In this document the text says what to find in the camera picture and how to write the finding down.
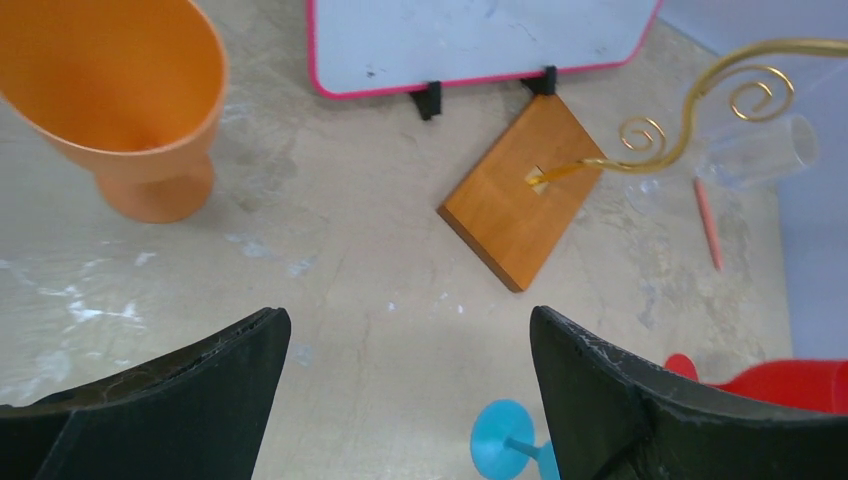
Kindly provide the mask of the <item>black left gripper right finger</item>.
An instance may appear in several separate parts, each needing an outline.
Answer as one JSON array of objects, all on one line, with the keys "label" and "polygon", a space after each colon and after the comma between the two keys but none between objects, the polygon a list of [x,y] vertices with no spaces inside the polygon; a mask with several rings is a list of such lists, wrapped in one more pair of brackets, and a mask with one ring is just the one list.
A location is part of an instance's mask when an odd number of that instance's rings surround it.
[{"label": "black left gripper right finger", "polygon": [[564,479],[843,479],[847,419],[748,399],[617,347],[547,306],[529,336]]}]

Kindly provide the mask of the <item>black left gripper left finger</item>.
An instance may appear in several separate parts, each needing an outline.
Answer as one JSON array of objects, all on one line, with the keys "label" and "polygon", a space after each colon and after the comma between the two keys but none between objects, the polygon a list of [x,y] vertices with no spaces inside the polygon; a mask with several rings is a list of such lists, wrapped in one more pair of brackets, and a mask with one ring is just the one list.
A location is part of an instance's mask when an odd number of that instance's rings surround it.
[{"label": "black left gripper left finger", "polygon": [[114,375],[1,409],[5,479],[248,479],[291,320],[263,308]]}]

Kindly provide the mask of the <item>orange plastic wine glass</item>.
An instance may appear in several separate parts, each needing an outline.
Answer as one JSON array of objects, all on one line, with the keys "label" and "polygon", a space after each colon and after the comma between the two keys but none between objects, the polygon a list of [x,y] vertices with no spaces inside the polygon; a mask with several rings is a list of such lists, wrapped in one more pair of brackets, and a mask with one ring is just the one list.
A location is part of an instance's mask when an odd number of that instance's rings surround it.
[{"label": "orange plastic wine glass", "polygon": [[204,206],[228,83],[222,38],[192,1],[1,5],[2,97],[127,218]]}]

